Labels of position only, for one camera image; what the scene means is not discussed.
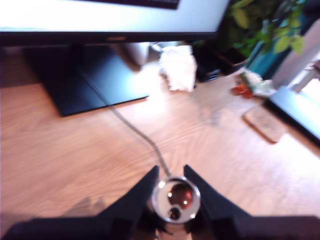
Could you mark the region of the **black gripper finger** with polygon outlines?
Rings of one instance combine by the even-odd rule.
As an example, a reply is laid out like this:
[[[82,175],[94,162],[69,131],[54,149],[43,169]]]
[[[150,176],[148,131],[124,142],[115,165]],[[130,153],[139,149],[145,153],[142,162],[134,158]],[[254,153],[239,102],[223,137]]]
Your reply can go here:
[[[156,165],[125,195],[97,215],[106,222],[107,240],[156,239],[157,221],[149,200],[158,179]]]
[[[235,219],[248,217],[241,207],[221,195],[189,165],[183,167],[184,176],[200,192],[200,208],[191,221],[193,240],[240,240]]]

